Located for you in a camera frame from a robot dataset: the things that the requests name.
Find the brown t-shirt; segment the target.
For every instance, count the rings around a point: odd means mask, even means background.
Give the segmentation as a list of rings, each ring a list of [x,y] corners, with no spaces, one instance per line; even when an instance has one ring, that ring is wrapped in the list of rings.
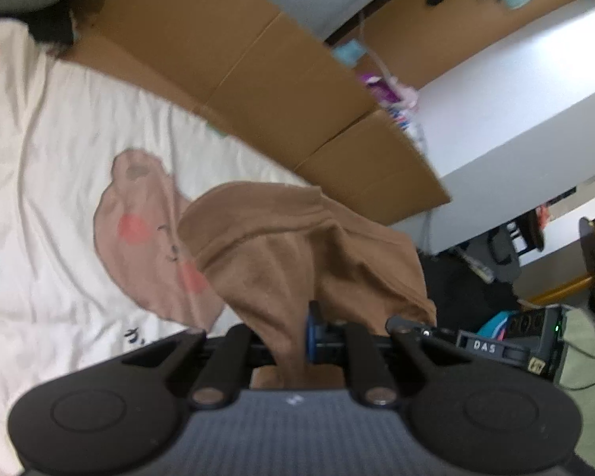
[[[316,380],[306,361],[313,301],[326,320],[378,335],[392,316],[436,323],[411,238],[316,187],[223,184],[188,206],[178,235],[210,286],[270,349],[286,388]]]

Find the green fabric bag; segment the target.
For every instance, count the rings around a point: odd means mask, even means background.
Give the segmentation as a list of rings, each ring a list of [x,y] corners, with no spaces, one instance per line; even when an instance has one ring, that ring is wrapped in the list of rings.
[[[556,385],[577,405],[583,425],[575,452],[595,469],[595,324],[580,308],[562,306],[561,364]]]

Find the white purple refill pouch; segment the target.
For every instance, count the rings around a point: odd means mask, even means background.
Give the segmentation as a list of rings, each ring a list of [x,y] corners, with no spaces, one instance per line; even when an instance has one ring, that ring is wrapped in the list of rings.
[[[390,115],[403,133],[426,154],[426,136],[418,119],[418,94],[414,87],[402,84],[396,77],[364,74],[360,80],[379,105]]]

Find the cream bear print bedsheet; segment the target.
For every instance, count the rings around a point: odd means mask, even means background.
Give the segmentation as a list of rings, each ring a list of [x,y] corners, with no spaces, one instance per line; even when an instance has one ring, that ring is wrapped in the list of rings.
[[[6,422],[27,390],[187,327],[236,325],[177,234],[193,200],[230,182],[298,178],[0,20],[0,475],[21,468]]]

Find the detergent bottle teal cap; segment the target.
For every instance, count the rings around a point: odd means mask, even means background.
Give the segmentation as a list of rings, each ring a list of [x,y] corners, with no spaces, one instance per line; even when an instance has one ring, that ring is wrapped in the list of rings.
[[[353,69],[367,54],[367,49],[360,41],[357,39],[352,39],[344,44],[340,44],[332,48],[331,54],[342,65]]]

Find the upright cardboard sheet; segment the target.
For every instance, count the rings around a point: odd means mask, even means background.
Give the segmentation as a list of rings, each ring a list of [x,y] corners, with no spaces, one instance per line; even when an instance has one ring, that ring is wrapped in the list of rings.
[[[487,46],[575,0],[531,0],[511,10],[501,0],[390,0],[352,29],[388,70],[419,89]]]

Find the flattened cardboard box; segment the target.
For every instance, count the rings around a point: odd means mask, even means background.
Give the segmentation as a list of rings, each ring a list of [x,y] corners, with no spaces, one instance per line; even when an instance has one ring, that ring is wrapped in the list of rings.
[[[449,201],[355,73],[267,0],[72,0],[68,58],[207,119],[393,225]]]

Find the black cloth under pillow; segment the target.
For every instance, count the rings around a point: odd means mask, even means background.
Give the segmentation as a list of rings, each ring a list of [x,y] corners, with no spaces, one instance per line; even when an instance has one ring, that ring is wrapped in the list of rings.
[[[36,44],[53,57],[61,56],[78,38],[74,13],[67,0],[42,10],[23,13],[19,20],[27,25]]]

